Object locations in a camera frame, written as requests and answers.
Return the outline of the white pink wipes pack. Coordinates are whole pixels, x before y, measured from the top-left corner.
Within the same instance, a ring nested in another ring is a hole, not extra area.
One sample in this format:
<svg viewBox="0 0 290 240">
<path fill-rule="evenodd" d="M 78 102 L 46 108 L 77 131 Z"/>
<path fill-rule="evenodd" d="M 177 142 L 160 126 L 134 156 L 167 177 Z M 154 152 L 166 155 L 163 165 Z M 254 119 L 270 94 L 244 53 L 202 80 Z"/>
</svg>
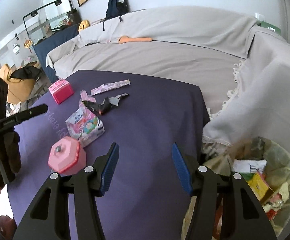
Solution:
<svg viewBox="0 0 290 240">
<path fill-rule="evenodd" d="M 86 147 L 104 134 L 102 120 L 86 107 L 79 107 L 65 121 L 70 137 Z"/>
</svg>

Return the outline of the black torn wrapper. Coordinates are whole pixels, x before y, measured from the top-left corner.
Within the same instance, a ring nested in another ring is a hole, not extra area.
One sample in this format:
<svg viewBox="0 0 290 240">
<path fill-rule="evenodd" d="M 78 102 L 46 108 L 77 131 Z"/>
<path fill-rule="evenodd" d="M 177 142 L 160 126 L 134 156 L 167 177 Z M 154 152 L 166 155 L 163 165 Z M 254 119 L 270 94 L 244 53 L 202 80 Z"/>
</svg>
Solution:
<svg viewBox="0 0 290 240">
<path fill-rule="evenodd" d="M 83 100 L 82 104 L 85 108 L 87 108 L 89 111 L 98 114 L 98 115 L 105 115 L 108 113 L 111 109 L 118 107 L 120 101 L 123 98 L 128 97 L 128 93 L 120 94 L 114 97 L 106 97 L 101 103 L 89 101 L 89 100 Z"/>
</svg>

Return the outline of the pink drink pouch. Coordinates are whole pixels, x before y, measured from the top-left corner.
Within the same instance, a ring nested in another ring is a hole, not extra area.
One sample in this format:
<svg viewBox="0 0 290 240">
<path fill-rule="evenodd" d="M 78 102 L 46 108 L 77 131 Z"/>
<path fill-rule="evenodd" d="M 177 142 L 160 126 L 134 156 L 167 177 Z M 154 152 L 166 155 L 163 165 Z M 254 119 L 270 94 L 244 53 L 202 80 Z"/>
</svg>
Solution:
<svg viewBox="0 0 290 240">
<path fill-rule="evenodd" d="M 84 101 L 88 101 L 88 102 L 96 102 L 96 99 L 89 95 L 86 90 L 81 90 L 80 91 L 80 101 L 79 104 L 82 105 Z"/>
</svg>

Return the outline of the pink torn wrapper strip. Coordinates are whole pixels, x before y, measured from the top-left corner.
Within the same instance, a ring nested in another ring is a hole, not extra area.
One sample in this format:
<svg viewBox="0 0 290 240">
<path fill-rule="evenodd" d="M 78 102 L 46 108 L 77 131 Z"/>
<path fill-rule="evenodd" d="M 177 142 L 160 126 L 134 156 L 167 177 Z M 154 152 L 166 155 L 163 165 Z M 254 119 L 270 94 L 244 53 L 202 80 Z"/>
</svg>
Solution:
<svg viewBox="0 0 290 240">
<path fill-rule="evenodd" d="M 118 89 L 130 85 L 130 80 L 122 80 L 113 83 L 104 83 L 97 88 L 91 90 L 91 96 L 102 94 L 110 90 Z"/>
</svg>

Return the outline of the pink hexagonal lidded box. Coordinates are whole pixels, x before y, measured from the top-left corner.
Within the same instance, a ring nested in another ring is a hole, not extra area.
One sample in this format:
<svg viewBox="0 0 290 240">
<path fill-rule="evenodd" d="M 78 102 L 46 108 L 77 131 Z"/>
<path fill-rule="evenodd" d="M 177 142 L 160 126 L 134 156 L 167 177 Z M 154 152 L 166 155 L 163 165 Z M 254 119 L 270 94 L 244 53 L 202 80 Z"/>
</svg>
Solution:
<svg viewBox="0 0 290 240">
<path fill-rule="evenodd" d="M 63 137 L 51 147 L 48 165 L 65 176 L 76 174 L 86 166 L 86 152 L 78 140 Z"/>
</svg>

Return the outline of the yellow jacket on chair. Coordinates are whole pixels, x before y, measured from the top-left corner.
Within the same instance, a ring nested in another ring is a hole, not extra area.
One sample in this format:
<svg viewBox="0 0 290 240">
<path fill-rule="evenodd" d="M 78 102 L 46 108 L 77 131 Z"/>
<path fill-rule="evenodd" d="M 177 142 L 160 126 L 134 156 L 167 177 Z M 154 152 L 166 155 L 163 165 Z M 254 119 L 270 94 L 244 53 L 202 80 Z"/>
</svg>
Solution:
<svg viewBox="0 0 290 240">
<path fill-rule="evenodd" d="M 0 79 L 8 85 L 7 102 L 16 105 L 26 101 L 40 74 L 41 70 L 36 66 L 24 66 L 12 71 L 8 64 L 4 64 L 0 69 Z"/>
</svg>

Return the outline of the dark blue cabinet cover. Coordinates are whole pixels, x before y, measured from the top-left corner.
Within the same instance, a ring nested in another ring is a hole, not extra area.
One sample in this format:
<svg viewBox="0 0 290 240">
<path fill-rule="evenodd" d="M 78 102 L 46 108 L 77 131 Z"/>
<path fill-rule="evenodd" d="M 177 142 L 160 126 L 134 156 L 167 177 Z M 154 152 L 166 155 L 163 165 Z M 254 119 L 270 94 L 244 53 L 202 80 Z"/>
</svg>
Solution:
<svg viewBox="0 0 290 240">
<path fill-rule="evenodd" d="M 75 24 L 65 28 L 64 30 L 58 31 L 49 38 L 44 39 L 34 46 L 34 51 L 41 64 L 41 68 L 50 80 L 54 83 L 58 80 L 56 72 L 51 68 L 48 63 L 46 63 L 46 56 L 50 51 L 67 42 L 68 40 L 74 38 L 78 35 L 79 24 Z"/>
</svg>

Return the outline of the purple tablecloth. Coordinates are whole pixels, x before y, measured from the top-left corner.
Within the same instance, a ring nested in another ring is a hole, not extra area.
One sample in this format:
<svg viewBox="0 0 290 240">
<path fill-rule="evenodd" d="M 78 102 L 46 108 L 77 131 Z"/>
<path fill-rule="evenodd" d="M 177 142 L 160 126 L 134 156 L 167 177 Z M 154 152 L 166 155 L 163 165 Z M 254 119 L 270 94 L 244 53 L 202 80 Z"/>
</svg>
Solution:
<svg viewBox="0 0 290 240">
<path fill-rule="evenodd" d="M 50 93 L 40 104 L 45 114 L 16 126 L 21 170 L 8 185 L 14 219 L 20 224 L 31 201 L 51 174 L 51 147 L 68 135 L 65 121 L 78 109 L 81 90 L 130 80 L 130 85 L 98 95 L 96 100 L 128 93 L 100 119 L 105 132 L 86 146 L 86 163 L 119 145 L 119 159 L 109 191 L 96 204 L 106 239 L 180 239 L 190 197 L 183 190 L 172 159 L 172 146 L 198 157 L 202 129 L 208 123 L 199 86 L 159 77 L 80 70 L 68 81 L 75 94 L 56 104 Z M 78 239 L 74 198 L 69 196 L 70 239 Z"/>
</svg>

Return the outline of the grey cloth covered sofa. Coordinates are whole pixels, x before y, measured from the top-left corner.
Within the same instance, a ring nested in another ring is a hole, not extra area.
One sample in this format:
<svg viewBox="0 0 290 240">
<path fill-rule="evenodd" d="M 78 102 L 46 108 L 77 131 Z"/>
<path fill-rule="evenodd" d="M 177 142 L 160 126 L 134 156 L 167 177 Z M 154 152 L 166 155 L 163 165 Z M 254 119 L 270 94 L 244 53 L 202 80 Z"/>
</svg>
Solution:
<svg viewBox="0 0 290 240">
<path fill-rule="evenodd" d="M 61 78 L 78 70 L 164 77 L 201 88 L 212 109 L 204 142 L 261 136 L 290 153 L 290 44 L 250 16 L 205 7 L 147 9 L 82 30 L 48 53 Z M 122 36 L 152 42 L 119 44 Z"/>
</svg>

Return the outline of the glass fish tank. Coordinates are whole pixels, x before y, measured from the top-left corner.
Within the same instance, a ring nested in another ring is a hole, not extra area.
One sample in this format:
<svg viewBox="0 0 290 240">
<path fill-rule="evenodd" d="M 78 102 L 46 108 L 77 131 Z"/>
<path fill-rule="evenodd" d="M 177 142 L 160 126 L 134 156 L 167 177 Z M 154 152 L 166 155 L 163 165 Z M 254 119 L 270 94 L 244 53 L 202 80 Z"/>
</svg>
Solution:
<svg viewBox="0 0 290 240">
<path fill-rule="evenodd" d="M 33 48 L 38 43 L 68 27 L 81 22 L 79 12 L 71 0 L 55 0 L 23 17 L 27 40 L 26 48 Z"/>
</svg>

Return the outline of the yellow plush toy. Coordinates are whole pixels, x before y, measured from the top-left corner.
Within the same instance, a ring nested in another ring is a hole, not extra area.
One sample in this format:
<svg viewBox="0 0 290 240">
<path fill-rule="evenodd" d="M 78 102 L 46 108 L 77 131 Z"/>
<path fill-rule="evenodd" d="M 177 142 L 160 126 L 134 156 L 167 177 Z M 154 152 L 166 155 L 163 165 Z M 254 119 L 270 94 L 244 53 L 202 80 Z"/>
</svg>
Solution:
<svg viewBox="0 0 290 240">
<path fill-rule="evenodd" d="M 78 27 L 78 32 L 80 33 L 82 30 L 88 28 L 89 26 L 90 26 L 89 21 L 88 21 L 88 20 L 83 20 L 83 21 L 80 23 L 79 27 Z"/>
</svg>

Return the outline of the orange back scratcher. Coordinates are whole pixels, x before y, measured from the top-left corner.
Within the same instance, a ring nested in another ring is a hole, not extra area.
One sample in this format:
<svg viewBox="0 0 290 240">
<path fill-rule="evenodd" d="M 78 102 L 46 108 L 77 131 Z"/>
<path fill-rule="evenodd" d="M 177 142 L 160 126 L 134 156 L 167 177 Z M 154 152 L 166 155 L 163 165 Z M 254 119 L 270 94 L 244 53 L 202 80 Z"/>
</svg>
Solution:
<svg viewBox="0 0 290 240">
<path fill-rule="evenodd" d="M 139 37 L 139 38 L 132 38 L 129 36 L 122 36 L 118 39 L 119 44 L 129 43 L 129 42 L 152 42 L 152 38 L 150 37 Z"/>
</svg>

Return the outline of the dark blue backpack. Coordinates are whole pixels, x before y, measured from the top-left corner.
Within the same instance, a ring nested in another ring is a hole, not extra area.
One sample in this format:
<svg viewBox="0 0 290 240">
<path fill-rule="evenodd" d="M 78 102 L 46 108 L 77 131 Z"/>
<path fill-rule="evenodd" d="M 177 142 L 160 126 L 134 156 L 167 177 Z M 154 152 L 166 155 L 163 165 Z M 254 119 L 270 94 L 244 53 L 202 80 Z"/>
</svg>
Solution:
<svg viewBox="0 0 290 240">
<path fill-rule="evenodd" d="M 129 5 L 127 0 L 108 0 L 108 8 L 103 21 L 103 30 L 105 30 L 105 22 L 107 20 L 118 17 L 120 22 L 122 22 L 122 16 L 128 12 Z"/>
</svg>

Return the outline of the green digital clock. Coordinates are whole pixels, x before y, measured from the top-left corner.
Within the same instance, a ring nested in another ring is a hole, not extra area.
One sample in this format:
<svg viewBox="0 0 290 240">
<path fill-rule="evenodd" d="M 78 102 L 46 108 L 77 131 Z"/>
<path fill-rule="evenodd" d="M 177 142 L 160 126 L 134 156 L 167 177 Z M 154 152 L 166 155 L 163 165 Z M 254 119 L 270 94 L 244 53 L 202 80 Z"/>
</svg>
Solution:
<svg viewBox="0 0 290 240">
<path fill-rule="evenodd" d="M 279 28 L 279 27 L 276 27 L 276 26 L 274 26 L 274 25 L 272 25 L 272 24 L 270 24 L 270 23 L 268 23 L 268 22 L 261 21 L 261 22 L 260 22 L 260 26 L 261 26 L 262 28 L 268 29 L 268 30 L 270 30 L 270 31 L 272 31 L 272 32 L 274 32 L 274 33 L 276 33 L 276 34 L 278 34 L 278 35 L 281 35 L 281 30 L 280 30 L 280 28 Z"/>
</svg>

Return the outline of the white wall socket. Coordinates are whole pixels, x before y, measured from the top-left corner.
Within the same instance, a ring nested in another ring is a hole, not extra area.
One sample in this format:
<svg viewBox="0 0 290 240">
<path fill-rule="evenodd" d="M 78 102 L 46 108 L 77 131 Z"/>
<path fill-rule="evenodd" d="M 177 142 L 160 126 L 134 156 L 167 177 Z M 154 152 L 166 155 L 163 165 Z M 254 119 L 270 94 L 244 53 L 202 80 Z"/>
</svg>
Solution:
<svg viewBox="0 0 290 240">
<path fill-rule="evenodd" d="M 265 21 L 265 16 L 260 14 L 260 13 L 255 13 L 255 18 L 259 21 L 259 22 L 263 22 Z"/>
</svg>

